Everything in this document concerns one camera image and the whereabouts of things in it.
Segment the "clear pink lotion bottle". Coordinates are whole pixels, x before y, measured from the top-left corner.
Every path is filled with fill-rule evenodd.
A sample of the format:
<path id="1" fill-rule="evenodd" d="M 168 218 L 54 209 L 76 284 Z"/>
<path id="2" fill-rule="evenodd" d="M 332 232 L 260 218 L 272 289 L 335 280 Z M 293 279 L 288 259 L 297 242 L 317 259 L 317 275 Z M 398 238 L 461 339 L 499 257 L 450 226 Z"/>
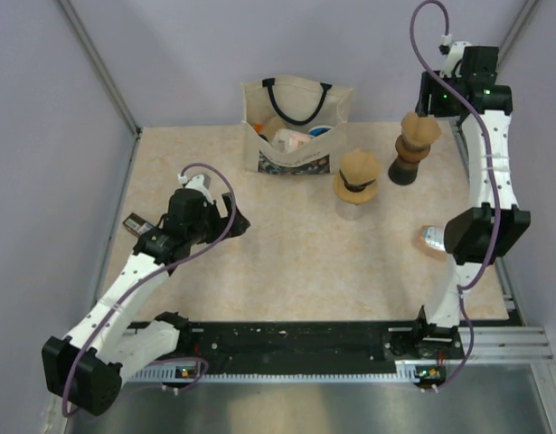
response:
<path id="1" fill-rule="evenodd" d="M 445 260 L 447 253 L 444 245 L 444 228 L 439 226 L 421 226 L 414 238 L 414 245 L 426 255 Z"/>

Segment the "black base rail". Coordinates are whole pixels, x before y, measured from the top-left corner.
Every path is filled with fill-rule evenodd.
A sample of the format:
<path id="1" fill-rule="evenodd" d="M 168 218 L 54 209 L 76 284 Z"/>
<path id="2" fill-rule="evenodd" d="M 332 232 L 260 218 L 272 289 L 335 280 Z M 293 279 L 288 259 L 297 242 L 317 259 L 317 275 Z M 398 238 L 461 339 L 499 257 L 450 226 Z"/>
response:
<path id="1" fill-rule="evenodd" d="M 459 336 L 414 343 L 405 322 L 190 322 L 171 357 L 198 356 L 210 374 L 393 373 L 398 360 L 463 356 Z"/>

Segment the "clear glass server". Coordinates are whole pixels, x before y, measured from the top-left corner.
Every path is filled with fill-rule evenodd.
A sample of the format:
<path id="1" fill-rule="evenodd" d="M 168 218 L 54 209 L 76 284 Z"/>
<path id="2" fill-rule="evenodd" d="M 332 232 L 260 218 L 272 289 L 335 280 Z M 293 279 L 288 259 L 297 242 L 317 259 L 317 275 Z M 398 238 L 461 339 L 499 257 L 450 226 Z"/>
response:
<path id="1" fill-rule="evenodd" d="M 353 204 L 341 202 L 336 205 L 337 214 L 346 221 L 356 221 L 361 219 L 368 211 L 366 204 Z"/>

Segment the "dark flask with red cap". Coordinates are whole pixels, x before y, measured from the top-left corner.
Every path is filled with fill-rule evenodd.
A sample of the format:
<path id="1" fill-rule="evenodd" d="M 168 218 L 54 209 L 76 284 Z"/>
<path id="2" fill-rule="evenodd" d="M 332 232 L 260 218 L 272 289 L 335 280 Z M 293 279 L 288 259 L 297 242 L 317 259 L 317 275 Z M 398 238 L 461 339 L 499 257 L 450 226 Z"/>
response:
<path id="1" fill-rule="evenodd" d="M 410 163 L 397 157 L 388 169 L 390 180 L 396 185 L 413 184 L 418 176 L 419 162 Z"/>

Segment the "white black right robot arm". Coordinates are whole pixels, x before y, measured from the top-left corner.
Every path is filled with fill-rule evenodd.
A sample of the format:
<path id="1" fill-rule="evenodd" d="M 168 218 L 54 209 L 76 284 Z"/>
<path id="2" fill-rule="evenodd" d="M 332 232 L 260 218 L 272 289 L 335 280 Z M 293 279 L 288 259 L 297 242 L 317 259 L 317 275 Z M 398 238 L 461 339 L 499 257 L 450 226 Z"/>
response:
<path id="1" fill-rule="evenodd" d="M 459 322 L 467 317 L 466 296 L 531 223 L 513 190 L 508 151 L 513 99 L 510 87 L 496 81 L 498 48 L 445 40 L 439 49 L 444 65 L 423 72 L 417 112 L 458 119 L 466 141 L 469 196 L 466 210 L 444 229 L 445 282 L 420 309 L 410 332 L 410 347 L 423 358 L 457 342 Z"/>

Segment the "dark rectangular box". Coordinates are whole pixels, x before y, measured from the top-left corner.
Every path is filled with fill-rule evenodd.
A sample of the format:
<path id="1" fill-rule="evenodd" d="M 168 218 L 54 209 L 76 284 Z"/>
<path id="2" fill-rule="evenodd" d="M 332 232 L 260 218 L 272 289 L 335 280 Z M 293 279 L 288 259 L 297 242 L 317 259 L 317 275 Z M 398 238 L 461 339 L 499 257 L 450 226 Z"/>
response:
<path id="1" fill-rule="evenodd" d="M 128 232 L 137 238 L 154 228 L 150 222 L 134 212 L 130 213 L 122 224 Z"/>

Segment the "beige canvas tote bag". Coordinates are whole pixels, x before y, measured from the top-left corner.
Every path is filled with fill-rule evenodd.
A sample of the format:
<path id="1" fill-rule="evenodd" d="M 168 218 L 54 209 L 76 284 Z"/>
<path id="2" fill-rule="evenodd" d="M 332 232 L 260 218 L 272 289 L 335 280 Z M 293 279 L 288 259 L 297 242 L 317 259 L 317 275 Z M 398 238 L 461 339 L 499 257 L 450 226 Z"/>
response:
<path id="1" fill-rule="evenodd" d="M 349 151 L 353 89 L 291 75 L 241 85 L 245 169 L 327 175 Z"/>

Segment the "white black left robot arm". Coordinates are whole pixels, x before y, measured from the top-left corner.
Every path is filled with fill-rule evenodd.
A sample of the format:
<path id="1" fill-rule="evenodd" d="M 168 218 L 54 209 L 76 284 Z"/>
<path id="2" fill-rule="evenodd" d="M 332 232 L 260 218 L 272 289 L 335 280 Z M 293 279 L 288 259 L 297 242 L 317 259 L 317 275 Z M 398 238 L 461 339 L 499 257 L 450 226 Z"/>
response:
<path id="1" fill-rule="evenodd" d="M 179 316 L 166 313 L 137 335 L 125 332 L 147 298 L 182 264 L 196 258 L 193 246 L 206 250 L 241 236 L 250 222 L 240 213 L 235 194 L 222 197 L 227 216 L 202 187 L 176 190 L 158 225 L 143 234 L 105 295 L 64 337 L 42 347 L 48 390 L 61 398 L 63 416 L 76 410 L 99 416 L 115 402 L 123 385 L 159 357 L 184 358 L 192 335 Z"/>

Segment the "wooden dripper stand disc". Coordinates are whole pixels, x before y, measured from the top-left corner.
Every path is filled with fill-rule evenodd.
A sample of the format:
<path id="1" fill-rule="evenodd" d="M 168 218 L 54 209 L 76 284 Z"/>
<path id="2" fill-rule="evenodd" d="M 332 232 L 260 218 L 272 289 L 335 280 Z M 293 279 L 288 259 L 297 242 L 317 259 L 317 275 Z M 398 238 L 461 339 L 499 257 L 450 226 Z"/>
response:
<path id="1" fill-rule="evenodd" d="M 337 174 L 333 181 L 333 190 L 343 202 L 362 205 L 368 203 L 378 193 L 379 183 L 377 180 L 372 180 L 365 185 L 350 185 L 344 182 L 340 174 Z"/>

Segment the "brown paper coffee filter stack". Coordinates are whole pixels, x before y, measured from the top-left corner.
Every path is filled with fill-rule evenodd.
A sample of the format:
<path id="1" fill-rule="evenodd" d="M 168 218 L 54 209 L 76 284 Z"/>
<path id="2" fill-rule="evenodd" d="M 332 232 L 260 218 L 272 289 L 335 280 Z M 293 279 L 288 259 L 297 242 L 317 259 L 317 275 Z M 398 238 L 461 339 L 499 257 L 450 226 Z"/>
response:
<path id="1" fill-rule="evenodd" d="M 432 145 L 441 136 L 441 129 L 434 118 L 409 112 L 401 121 L 401 134 L 408 144 L 424 147 Z"/>

